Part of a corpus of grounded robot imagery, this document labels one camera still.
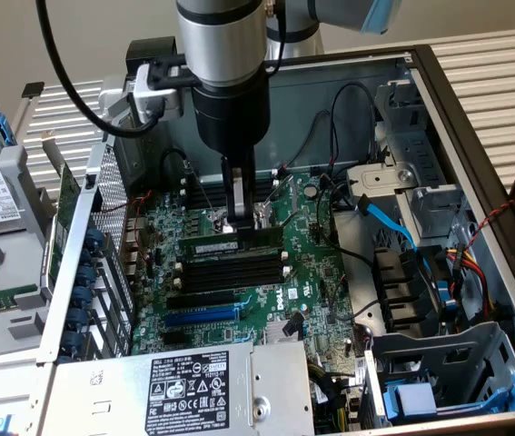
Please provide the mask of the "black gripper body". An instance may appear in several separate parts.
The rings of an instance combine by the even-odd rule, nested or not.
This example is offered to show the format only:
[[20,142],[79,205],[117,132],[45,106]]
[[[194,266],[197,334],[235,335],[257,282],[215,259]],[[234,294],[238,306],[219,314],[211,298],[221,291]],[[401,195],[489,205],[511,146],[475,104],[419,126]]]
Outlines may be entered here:
[[252,159],[271,120],[269,79],[256,75],[230,87],[192,90],[202,141],[228,159]]

